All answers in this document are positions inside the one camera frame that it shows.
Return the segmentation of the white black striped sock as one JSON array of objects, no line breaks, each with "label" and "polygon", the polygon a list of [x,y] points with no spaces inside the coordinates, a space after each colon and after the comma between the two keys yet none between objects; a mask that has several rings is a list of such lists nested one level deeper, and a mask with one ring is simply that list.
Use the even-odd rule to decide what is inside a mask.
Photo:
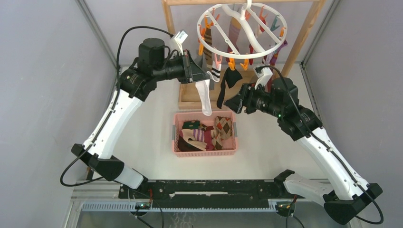
[{"label": "white black striped sock", "polygon": [[201,101],[201,111],[205,116],[211,116],[211,102],[210,102],[210,80],[198,81],[195,83],[197,92]]}]

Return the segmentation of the beige orange green argyle sock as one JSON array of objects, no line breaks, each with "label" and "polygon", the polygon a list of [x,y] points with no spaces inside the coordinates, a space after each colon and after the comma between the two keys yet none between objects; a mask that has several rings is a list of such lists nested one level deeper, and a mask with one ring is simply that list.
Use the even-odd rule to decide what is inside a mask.
[{"label": "beige orange green argyle sock", "polygon": [[223,149],[223,142],[232,137],[232,119],[229,117],[217,116],[211,130],[212,145],[215,150]]}]

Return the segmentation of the green yellow dotted sock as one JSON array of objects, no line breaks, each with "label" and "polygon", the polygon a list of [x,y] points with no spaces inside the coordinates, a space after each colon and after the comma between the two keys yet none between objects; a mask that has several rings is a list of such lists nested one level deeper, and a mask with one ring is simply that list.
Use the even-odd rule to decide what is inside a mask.
[{"label": "green yellow dotted sock", "polygon": [[200,126],[200,121],[196,121],[196,120],[186,121],[183,123],[182,129],[190,129],[190,130],[196,129],[197,130],[197,129],[199,129],[199,126]]}]

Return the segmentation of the beige purple striped sock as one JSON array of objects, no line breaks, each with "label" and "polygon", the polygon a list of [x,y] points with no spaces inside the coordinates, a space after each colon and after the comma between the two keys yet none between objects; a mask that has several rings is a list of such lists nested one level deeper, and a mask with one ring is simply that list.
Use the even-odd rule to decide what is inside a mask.
[{"label": "beige purple striped sock", "polygon": [[186,142],[196,147],[198,151],[212,151],[214,146],[212,145],[212,136],[210,131],[204,131],[200,129],[190,130],[182,129],[179,131],[181,136]]}]

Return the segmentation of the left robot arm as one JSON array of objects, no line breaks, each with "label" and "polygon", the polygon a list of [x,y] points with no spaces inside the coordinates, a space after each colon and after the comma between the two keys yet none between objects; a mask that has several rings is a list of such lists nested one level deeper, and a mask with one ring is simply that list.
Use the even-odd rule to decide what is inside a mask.
[{"label": "left robot arm", "polygon": [[177,79],[181,84],[195,83],[202,99],[202,112],[211,114],[208,95],[211,72],[205,71],[191,57],[188,50],[165,55],[166,45],[159,38],[145,39],[139,45],[134,66],[119,74],[111,103],[95,130],[82,144],[74,144],[71,152],[107,181],[130,187],[137,198],[147,195],[146,178],[113,155],[117,140],[135,111],[156,89],[157,83]]}]

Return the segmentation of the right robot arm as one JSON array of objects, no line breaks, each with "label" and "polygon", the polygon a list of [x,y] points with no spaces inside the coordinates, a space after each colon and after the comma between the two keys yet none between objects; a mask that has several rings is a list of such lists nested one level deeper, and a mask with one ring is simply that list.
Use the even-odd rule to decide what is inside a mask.
[{"label": "right robot arm", "polygon": [[261,111],[276,117],[281,130],[308,152],[328,179],[324,184],[286,170],[276,177],[279,197],[294,194],[311,200],[345,225],[382,194],[379,184],[369,183],[346,161],[316,114],[299,104],[298,88],[291,79],[275,79],[269,92],[261,85],[244,83],[224,104],[237,114]]}]

